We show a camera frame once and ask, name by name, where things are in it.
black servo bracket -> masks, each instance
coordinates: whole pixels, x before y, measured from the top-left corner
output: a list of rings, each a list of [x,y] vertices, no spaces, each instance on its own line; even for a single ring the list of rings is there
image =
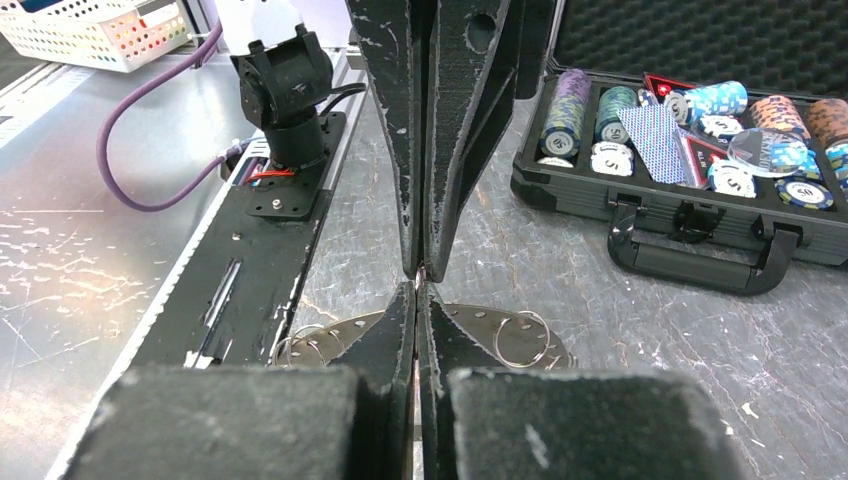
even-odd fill
[[[254,217],[273,220],[303,221],[311,217],[336,151],[341,144],[347,116],[332,112],[321,126],[326,145],[325,158],[314,167],[297,172],[291,177],[270,177],[259,181],[247,204],[246,213]]]

case handle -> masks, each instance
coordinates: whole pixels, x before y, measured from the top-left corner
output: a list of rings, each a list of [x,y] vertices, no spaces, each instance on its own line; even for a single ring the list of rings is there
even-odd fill
[[[776,229],[754,265],[682,252],[633,241],[639,207],[617,203],[607,236],[607,250],[630,272],[688,283],[736,295],[760,295],[786,275],[798,246],[796,232]]]

black cable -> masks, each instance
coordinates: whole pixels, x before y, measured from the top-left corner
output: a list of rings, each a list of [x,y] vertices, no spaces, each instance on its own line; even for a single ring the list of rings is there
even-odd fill
[[[356,95],[357,93],[363,93],[367,89],[368,89],[368,86],[365,85],[364,83],[349,83],[347,85],[343,85],[341,87],[334,88],[334,89],[330,90],[331,94],[335,93],[337,95],[334,99],[330,100],[330,102],[327,103],[327,105],[324,106],[324,108],[321,110],[321,116],[326,117],[330,113],[330,110],[335,108],[335,106],[338,105],[339,102],[341,102],[342,100],[344,100],[345,98],[347,98],[351,95]]]

white plastic basket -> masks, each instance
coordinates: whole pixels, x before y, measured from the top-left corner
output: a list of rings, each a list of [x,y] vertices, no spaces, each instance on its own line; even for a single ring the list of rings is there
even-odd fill
[[[24,57],[131,72],[188,41],[178,0],[64,0],[35,13],[0,0],[0,33]]]

red wire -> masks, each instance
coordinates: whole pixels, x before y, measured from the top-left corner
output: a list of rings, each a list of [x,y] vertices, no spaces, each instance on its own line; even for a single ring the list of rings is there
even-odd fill
[[[254,173],[244,183],[245,184],[253,183],[256,180],[262,180],[263,178],[279,178],[279,177],[293,177],[293,176],[294,176],[294,172],[292,172],[291,170],[273,170],[273,171],[270,171],[270,172]]]

